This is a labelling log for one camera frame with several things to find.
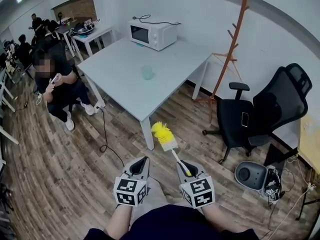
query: brick wall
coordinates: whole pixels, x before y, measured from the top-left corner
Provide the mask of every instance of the brick wall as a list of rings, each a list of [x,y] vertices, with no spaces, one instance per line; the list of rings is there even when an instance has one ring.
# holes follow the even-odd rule
[[[58,13],[62,13],[62,18],[92,18],[97,19],[94,0],[70,0],[53,8],[56,20],[59,19]]]

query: chair armrest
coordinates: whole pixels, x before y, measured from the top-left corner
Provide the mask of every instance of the chair armrest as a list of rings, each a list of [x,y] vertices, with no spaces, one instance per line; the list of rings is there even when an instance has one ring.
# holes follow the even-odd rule
[[[235,100],[240,100],[242,91],[250,91],[249,86],[242,82],[230,82],[229,88],[232,90],[237,90],[235,95]]]
[[[229,88],[232,90],[250,91],[249,86],[242,82],[230,82]]]
[[[269,135],[257,135],[248,138],[249,143],[253,147],[263,146],[269,142]]]

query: microwave door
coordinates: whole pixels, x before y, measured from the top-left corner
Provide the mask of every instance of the microwave door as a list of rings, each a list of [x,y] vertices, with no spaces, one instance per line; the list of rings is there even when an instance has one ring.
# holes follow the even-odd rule
[[[138,26],[130,26],[132,38],[140,42],[149,44],[149,30]]]

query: yellow brush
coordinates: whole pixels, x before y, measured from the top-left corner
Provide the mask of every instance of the yellow brush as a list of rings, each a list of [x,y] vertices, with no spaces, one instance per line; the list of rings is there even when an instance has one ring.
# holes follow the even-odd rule
[[[171,151],[176,161],[184,169],[186,175],[192,176],[191,172],[188,170],[185,164],[181,162],[176,152],[174,151],[174,149],[178,147],[178,143],[172,132],[167,128],[167,125],[163,124],[162,122],[156,122],[152,126],[151,131],[153,132],[154,137],[156,137],[160,142],[164,152]]]

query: brush handle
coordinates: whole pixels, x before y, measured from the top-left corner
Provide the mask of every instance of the brush handle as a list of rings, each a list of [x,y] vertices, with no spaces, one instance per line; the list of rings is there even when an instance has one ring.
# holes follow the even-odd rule
[[[186,167],[186,165],[185,165],[183,162],[181,162],[181,160],[179,159],[177,153],[176,153],[173,149],[171,149],[171,152],[172,152],[173,156],[175,157],[176,161],[177,161],[177,162],[182,166],[182,168],[184,169],[186,175],[191,176],[191,172],[190,172],[189,169]]]

